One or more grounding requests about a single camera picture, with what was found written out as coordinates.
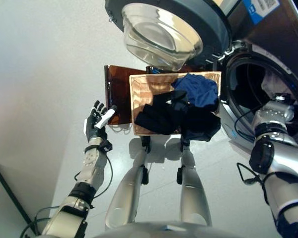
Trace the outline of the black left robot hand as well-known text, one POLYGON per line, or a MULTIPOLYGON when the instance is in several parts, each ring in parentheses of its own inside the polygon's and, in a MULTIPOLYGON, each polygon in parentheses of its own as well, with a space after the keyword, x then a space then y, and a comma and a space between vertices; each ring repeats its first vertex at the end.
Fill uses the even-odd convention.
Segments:
POLYGON ((93 138, 105 138, 105 126, 114 116, 117 111, 117 106, 113 105, 110 108, 104 106, 98 100, 94 103, 90 110, 90 114, 84 121, 83 131, 89 142, 93 138))

